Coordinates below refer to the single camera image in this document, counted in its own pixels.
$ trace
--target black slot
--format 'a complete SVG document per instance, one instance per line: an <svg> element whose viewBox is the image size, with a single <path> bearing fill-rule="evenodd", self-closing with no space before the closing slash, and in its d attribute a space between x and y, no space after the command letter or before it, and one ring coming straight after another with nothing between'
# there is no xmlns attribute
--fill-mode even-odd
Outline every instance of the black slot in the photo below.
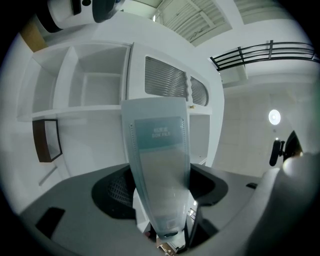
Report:
<svg viewBox="0 0 320 256"><path fill-rule="evenodd" d="M45 212L35 226L47 238L51 239L51 236L57 228L64 213L64 209L51 207Z"/></svg>
<svg viewBox="0 0 320 256"><path fill-rule="evenodd" d="M71 0L71 7L73 15L81 13L81 0Z"/></svg>
<svg viewBox="0 0 320 256"><path fill-rule="evenodd" d="M251 183L246 185L246 187L248 187L250 189L253 189L253 190L255 190L257 188L257 186L258 186L258 184L257 183L253 183L253 182L251 182Z"/></svg>
<svg viewBox="0 0 320 256"><path fill-rule="evenodd" d="M169 234L165 234L164 236L165 236L166 238L169 238L169 237L175 236L176 234L178 234L178 231L172 232L172 233L169 233Z"/></svg>
<svg viewBox="0 0 320 256"><path fill-rule="evenodd" d="M189 190L201 206L218 203L228 192L227 183L191 164Z"/></svg>

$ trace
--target white cabinet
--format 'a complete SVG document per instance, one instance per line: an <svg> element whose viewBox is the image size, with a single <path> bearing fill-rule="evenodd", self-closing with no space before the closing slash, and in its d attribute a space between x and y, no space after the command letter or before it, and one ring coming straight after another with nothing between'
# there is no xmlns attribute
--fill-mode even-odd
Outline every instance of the white cabinet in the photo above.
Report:
<svg viewBox="0 0 320 256"><path fill-rule="evenodd" d="M178 77L181 73L185 75L186 95L174 91L177 87L183 90L181 77ZM191 115L211 115L208 84L201 75L171 56L139 43L133 44L128 69L127 100L161 97L161 95L185 97Z"/></svg>
<svg viewBox="0 0 320 256"><path fill-rule="evenodd" d="M188 106L191 162L203 164L212 113L208 84L178 60L141 44L63 43L33 54L17 119L58 119L65 166L76 176L128 162L121 101L178 95Z"/></svg>
<svg viewBox="0 0 320 256"><path fill-rule="evenodd" d="M126 99L129 53L130 46L108 42L63 43L37 51L24 74L18 120L119 111Z"/></svg>

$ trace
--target shelf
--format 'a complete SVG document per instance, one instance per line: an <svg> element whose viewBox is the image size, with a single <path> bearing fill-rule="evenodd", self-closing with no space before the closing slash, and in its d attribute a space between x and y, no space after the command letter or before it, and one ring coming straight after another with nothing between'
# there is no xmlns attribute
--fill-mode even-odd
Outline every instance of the shelf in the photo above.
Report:
<svg viewBox="0 0 320 256"><path fill-rule="evenodd" d="M53 107L119 105L125 99L129 49L112 43L70 47L58 77Z"/></svg>
<svg viewBox="0 0 320 256"><path fill-rule="evenodd" d="M72 117L75 117L78 113L95 112L95 111L104 111L116 116L120 116L121 106L120 105L95 105L95 106L74 106L74 107L66 107L61 109L51 109L51 110L33 113L30 116L30 118L21 117L21 118L18 118L18 120L22 122L29 122L29 121L38 120L38 119L72 118Z"/></svg>
<svg viewBox="0 0 320 256"><path fill-rule="evenodd" d="M67 50L64 47L33 54L23 77L18 117L53 108L56 81Z"/></svg>

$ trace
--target gray surface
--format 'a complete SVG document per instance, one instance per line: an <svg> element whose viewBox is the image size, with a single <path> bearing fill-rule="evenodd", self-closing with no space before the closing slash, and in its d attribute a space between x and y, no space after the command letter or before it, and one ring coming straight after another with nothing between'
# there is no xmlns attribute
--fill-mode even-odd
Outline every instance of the gray surface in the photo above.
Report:
<svg viewBox="0 0 320 256"><path fill-rule="evenodd" d="M278 168L265 172L252 197L240 212L215 236L191 250L188 255L245 255L246 243L265 211L278 172ZM203 217L217 223L211 212L214 214L214 208L208 207L203 211Z"/></svg>
<svg viewBox="0 0 320 256"><path fill-rule="evenodd" d="M100 211L91 197L93 185L126 164L66 179L31 204L21 217L34 225L49 207L65 209L52 240L84 256L161 255L138 230L134 220L114 219Z"/></svg>
<svg viewBox="0 0 320 256"><path fill-rule="evenodd" d="M49 207L65 209L52 240L80 255L161 255L155 245L140 233L134 220L119 220L107 216L94 205L91 198L91 189L96 181L124 166L126 165L113 166L66 179L30 205L21 217L34 225ZM229 190L216 205L202 207L203 217L217 228L223 229L185 254L241 254L241 249L264 212L279 170L266 172L259 183L260 179L256 177L197 166L224 179ZM250 182L259 183L256 190L246 187Z"/></svg>
<svg viewBox="0 0 320 256"><path fill-rule="evenodd" d="M195 166L224 180L228 185L228 192L225 197L216 205L202 207L202 216L221 230L228 222L245 206L254 194L255 190L246 187L249 183L259 184L261 178L231 173L222 170L215 170L203 165Z"/></svg>

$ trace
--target black mesh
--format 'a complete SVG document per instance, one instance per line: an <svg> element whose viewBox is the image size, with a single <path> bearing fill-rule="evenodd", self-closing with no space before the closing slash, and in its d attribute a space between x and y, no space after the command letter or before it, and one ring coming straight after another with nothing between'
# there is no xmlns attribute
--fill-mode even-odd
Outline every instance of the black mesh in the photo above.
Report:
<svg viewBox="0 0 320 256"><path fill-rule="evenodd" d="M126 176L122 175L111 181L108 188L108 195L121 204L132 207L134 191L128 187Z"/></svg>

